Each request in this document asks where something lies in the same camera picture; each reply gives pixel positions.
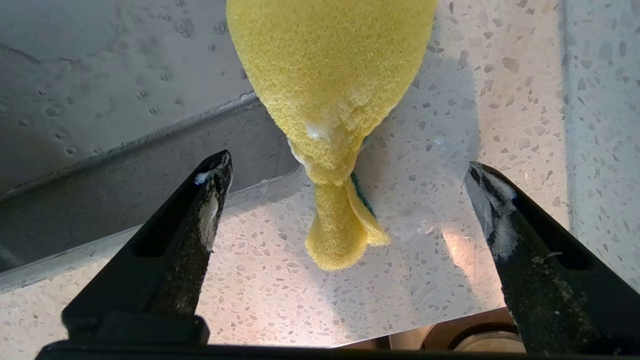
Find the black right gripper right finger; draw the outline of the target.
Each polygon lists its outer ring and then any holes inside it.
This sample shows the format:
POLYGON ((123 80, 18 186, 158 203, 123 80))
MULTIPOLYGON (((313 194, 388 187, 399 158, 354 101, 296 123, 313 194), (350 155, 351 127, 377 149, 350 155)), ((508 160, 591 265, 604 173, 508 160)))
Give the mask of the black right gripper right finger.
POLYGON ((498 170, 464 186, 528 353, 637 356, 640 296, 498 170))

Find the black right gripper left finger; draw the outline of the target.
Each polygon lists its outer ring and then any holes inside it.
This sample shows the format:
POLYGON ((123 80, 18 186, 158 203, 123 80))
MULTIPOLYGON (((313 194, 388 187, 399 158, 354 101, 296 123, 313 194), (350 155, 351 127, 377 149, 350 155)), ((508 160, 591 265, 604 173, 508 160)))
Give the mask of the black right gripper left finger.
POLYGON ((203 345, 195 314, 227 194, 228 150, 205 158, 62 311, 79 344, 203 345))

